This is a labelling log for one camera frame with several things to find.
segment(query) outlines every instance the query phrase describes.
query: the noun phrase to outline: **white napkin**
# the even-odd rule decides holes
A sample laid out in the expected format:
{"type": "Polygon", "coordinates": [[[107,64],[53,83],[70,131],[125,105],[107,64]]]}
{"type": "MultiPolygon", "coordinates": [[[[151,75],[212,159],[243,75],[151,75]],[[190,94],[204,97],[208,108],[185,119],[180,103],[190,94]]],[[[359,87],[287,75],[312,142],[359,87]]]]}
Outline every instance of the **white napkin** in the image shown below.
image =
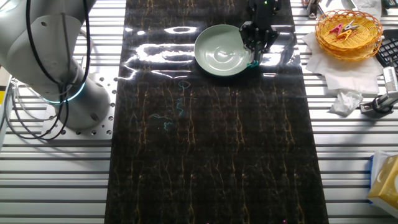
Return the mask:
{"type": "Polygon", "coordinates": [[[348,116],[363,101],[362,94],[355,90],[340,90],[330,112],[341,116],[348,116]]]}
{"type": "Polygon", "coordinates": [[[329,90],[347,89],[359,93],[379,93],[377,76],[383,67],[375,57],[349,62],[338,60],[320,48],[313,32],[302,40],[312,49],[312,56],[305,69],[325,76],[329,90]]]}

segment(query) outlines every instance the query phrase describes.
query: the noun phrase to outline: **bowl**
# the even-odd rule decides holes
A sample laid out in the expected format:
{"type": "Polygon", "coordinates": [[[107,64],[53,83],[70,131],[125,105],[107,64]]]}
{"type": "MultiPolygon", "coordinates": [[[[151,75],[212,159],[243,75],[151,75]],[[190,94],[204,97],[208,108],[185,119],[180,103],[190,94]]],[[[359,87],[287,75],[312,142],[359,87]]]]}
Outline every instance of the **bowl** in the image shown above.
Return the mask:
{"type": "Polygon", "coordinates": [[[239,29],[215,25],[205,29],[195,41],[195,58],[206,72],[227,77],[238,74],[250,63],[239,29]]]}

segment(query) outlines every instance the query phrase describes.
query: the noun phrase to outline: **pink clothespin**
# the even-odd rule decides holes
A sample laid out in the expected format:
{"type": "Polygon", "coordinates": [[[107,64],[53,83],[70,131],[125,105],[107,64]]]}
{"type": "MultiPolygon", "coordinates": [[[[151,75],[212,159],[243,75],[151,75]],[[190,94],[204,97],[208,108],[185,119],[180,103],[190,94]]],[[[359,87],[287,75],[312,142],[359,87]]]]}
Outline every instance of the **pink clothespin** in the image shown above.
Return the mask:
{"type": "Polygon", "coordinates": [[[333,28],[330,33],[332,32],[336,32],[337,31],[337,35],[340,35],[341,29],[343,28],[343,23],[340,22],[335,28],[333,28]]]}

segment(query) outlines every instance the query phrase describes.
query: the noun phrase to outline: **black keyboard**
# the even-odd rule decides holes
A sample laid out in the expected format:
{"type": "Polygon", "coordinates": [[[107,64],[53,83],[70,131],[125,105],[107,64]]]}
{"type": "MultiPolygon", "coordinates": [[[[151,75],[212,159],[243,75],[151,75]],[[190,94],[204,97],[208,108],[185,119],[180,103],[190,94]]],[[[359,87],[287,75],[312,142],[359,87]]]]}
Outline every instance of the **black keyboard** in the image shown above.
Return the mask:
{"type": "Polygon", "coordinates": [[[398,72],[398,36],[384,39],[376,57],[383,67],[392,66],[398,72]]]}
{"type": "Polygon", "coordinates": [[[383,8],[386,8],[386,9],[398,7],[397,0],[382,0],[381,3],[382,3],[383,8]]]}

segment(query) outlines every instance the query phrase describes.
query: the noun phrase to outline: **wicker basket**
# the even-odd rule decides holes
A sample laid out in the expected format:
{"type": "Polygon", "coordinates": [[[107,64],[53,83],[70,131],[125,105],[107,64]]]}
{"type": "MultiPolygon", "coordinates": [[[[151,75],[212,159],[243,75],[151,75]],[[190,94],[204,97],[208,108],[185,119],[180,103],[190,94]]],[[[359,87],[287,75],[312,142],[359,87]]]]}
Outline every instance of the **wicker basket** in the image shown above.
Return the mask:
{"type": "Polygon", "coordinates": [[[342,60],[364,60],[374,56],[381,44],[382,25],[372,15],[350,10],[335,10],[320,16],[315,26],[315,36],[320,47],[329,54],[342,60]],[[338,24],[359,25],[348,39],[337,38],[336,32],[330,32],[338,24]]]}

